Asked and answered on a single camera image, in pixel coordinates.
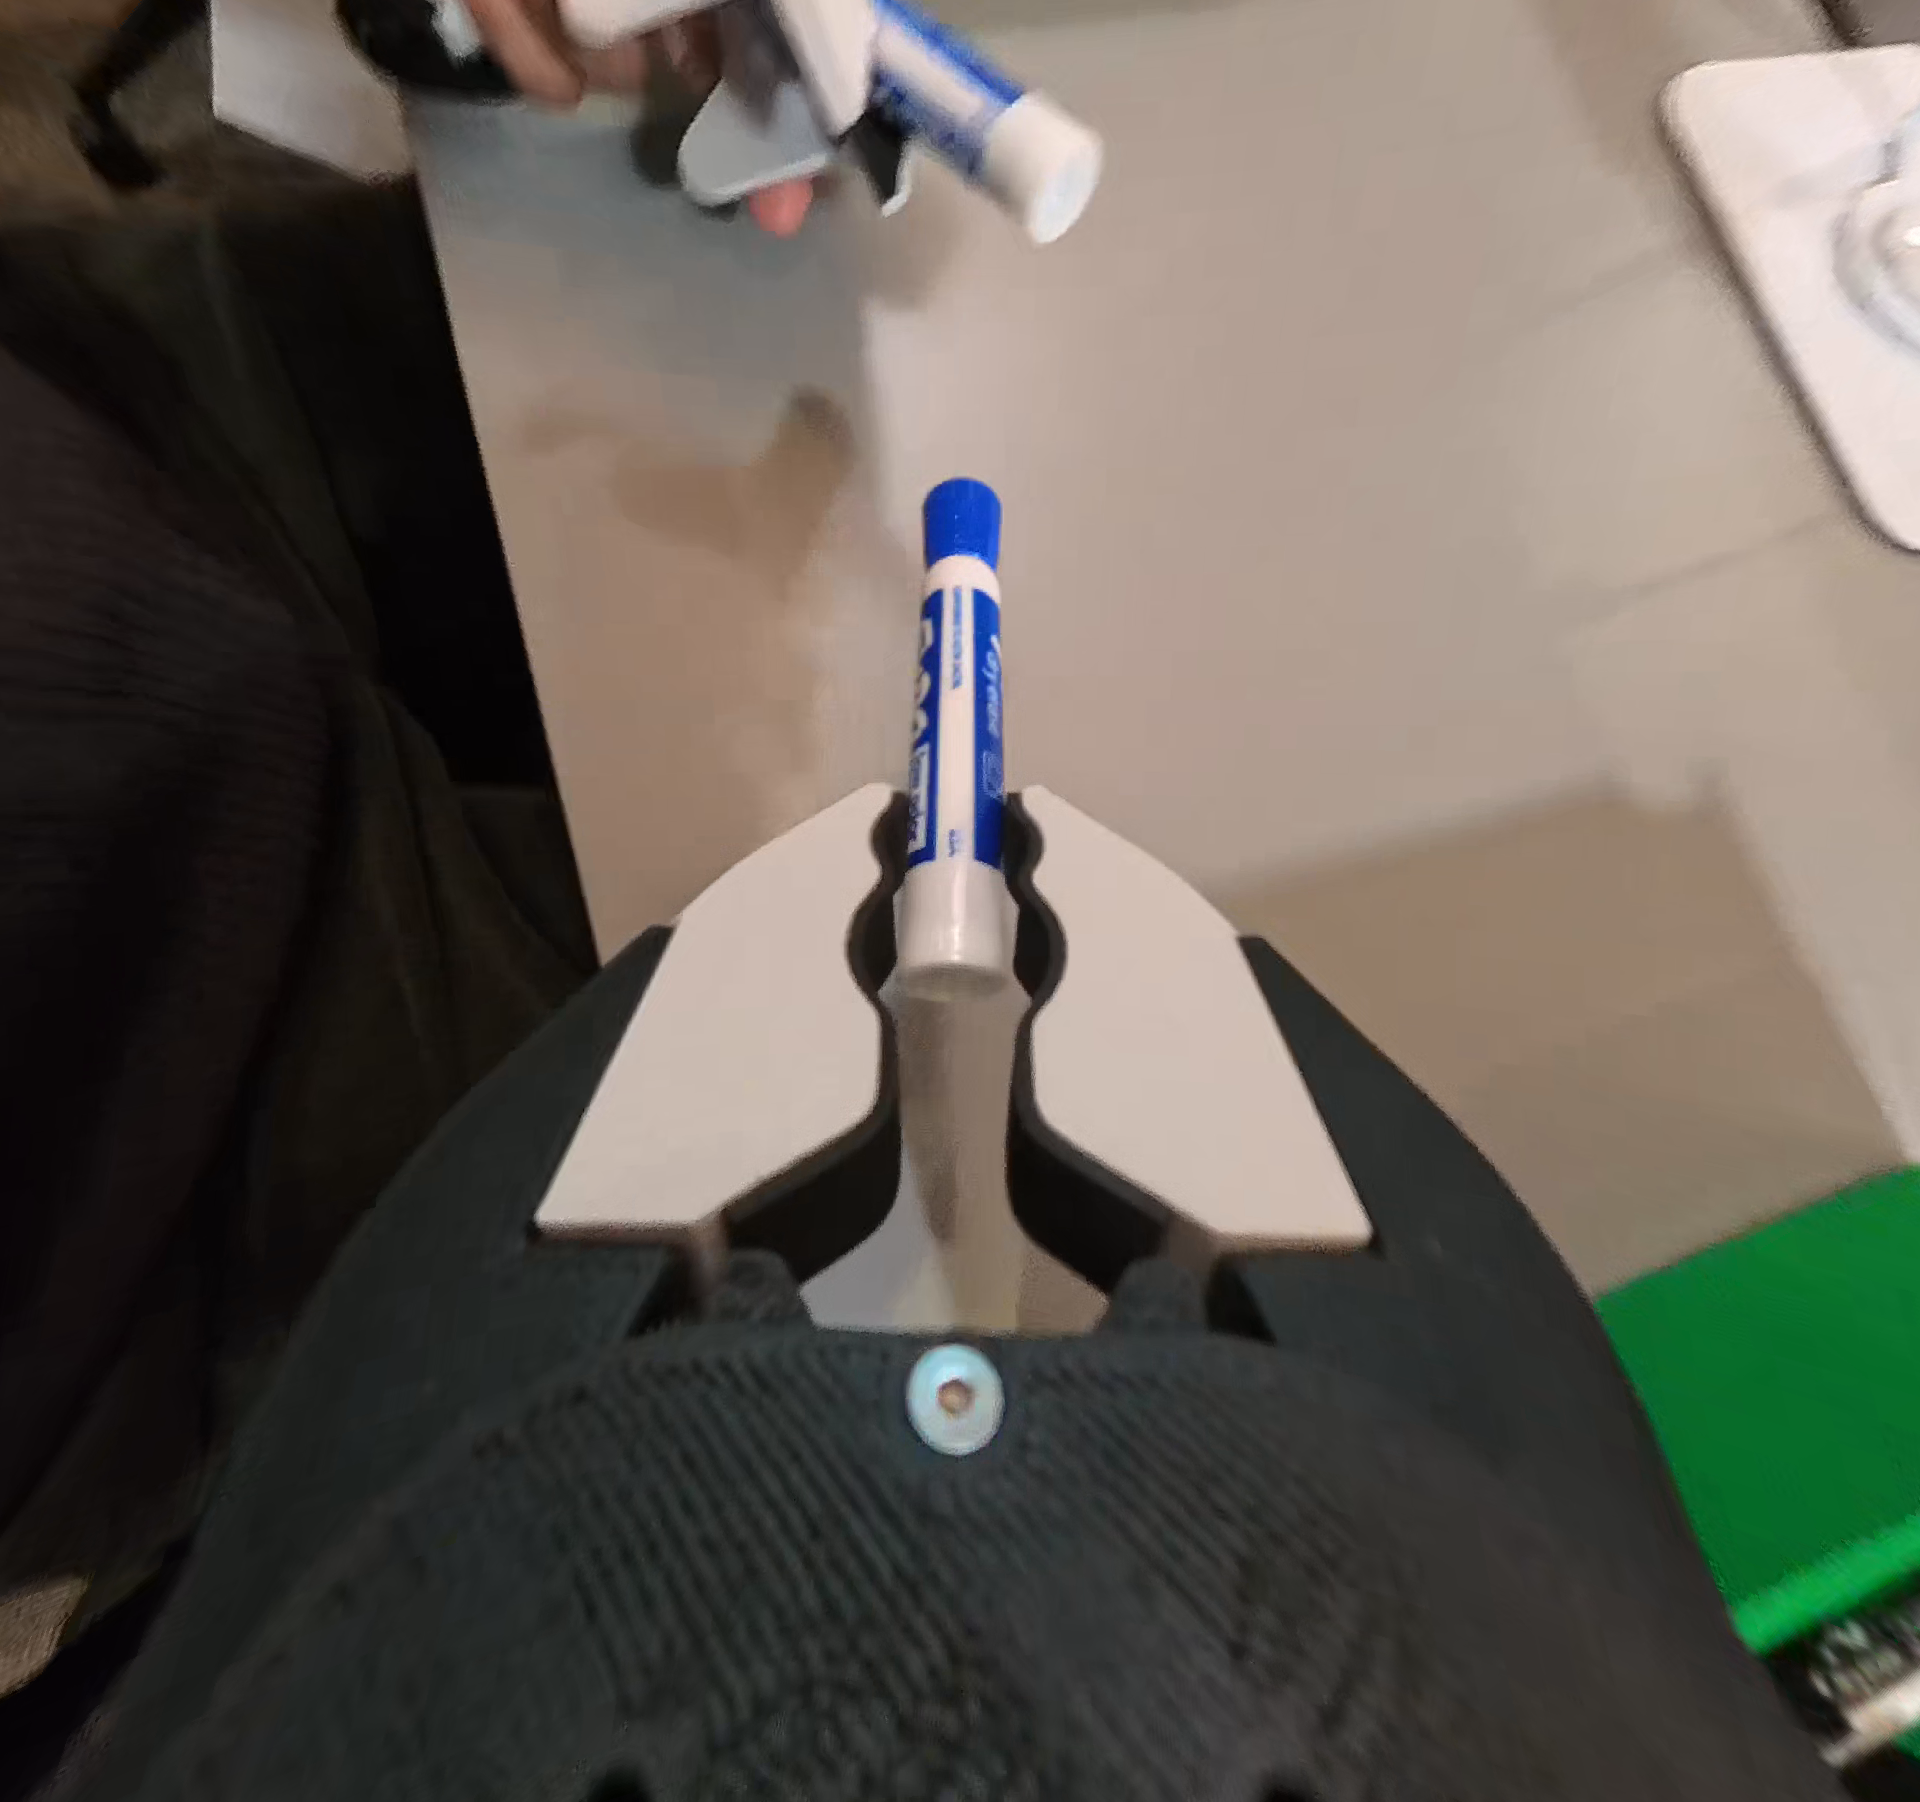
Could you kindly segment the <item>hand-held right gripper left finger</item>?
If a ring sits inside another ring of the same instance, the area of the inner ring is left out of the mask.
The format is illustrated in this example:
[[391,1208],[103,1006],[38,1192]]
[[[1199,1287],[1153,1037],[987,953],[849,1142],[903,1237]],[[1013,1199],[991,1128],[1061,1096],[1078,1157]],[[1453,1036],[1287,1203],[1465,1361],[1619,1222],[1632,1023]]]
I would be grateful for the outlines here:
[[903,1176],[884,1000],[903,825],[897,791],[860,788],[682,913],[535,1215],[542,1240],[829,1271],[877,1237]]

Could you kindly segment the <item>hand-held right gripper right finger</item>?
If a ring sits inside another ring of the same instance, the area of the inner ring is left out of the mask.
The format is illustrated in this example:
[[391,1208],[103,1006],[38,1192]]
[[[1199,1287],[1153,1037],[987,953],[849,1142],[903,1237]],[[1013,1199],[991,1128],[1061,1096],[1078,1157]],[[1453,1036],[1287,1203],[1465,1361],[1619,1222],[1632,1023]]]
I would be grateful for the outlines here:
[[1360,1252],[1372,1222],[1261,995],[1189,879],[1022,796],[1007,1189],[1050,1256]]

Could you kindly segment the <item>blue dry erase marker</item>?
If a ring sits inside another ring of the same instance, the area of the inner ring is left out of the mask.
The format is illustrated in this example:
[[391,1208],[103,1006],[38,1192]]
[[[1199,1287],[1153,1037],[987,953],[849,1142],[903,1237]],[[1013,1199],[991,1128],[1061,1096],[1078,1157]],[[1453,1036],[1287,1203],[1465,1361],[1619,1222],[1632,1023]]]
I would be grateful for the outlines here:
[[1031,242],[1063,241],[1104,180],[1104,140],[913,0],[873,0],[870,111],[973,184]]
[[954,478],[927,494],[897,905],[900,985],[927,1002],[987,996],[1013,969],[999,528],[987,483]]

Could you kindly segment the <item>green plastic bin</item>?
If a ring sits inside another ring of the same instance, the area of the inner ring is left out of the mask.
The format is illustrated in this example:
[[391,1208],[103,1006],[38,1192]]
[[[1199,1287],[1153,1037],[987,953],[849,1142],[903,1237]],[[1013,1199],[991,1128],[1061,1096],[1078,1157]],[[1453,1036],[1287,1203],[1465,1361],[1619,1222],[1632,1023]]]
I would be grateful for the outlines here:
[[1598,1296],[1754,1656],[1917,1580],[1917,1168]]

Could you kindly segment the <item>black dry erase marker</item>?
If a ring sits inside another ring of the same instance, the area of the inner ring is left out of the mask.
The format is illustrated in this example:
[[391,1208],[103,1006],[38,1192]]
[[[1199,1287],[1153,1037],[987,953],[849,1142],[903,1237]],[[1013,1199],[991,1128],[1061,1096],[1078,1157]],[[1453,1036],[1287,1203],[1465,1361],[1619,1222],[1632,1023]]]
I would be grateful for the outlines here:
[[1853,1794],[1917,1796],[1917,1595],[1819,1624],[1766,1669]]

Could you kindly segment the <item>white desk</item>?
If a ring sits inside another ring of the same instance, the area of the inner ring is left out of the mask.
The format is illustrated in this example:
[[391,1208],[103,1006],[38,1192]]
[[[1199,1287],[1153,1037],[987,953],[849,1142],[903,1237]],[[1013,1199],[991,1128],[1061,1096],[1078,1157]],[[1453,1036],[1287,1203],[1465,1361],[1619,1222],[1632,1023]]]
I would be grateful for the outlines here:
[[1917,562],[1679,184],[1811,0],[920,0],[1110,148],[790,242],[630,111],[410,103],[593,944],[908,742],[1005,498],[1018,785],[1302,969],[1592,1287],[1917,1159]]

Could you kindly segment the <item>black chair base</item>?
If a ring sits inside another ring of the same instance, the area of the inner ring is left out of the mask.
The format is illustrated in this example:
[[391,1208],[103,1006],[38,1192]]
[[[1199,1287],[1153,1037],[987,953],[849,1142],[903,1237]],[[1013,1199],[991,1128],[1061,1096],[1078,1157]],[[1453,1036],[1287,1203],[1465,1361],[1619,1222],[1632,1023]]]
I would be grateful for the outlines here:
[[207,11],[209,0],[137,0],[75,82],[76,111],[68,135],[113,195],[131,196],[163,180],[163,170],[124,126],[114,103],[167,49],[201,28]]

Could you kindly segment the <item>white lamp stand base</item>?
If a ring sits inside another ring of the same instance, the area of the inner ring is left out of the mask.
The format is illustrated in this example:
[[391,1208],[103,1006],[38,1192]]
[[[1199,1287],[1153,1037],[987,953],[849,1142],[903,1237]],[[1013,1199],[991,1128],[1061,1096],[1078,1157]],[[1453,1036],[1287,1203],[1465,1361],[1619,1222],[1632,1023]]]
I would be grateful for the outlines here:
[[1845,494],[1917,550],[1917,48],[1713,60],[1669,156]]

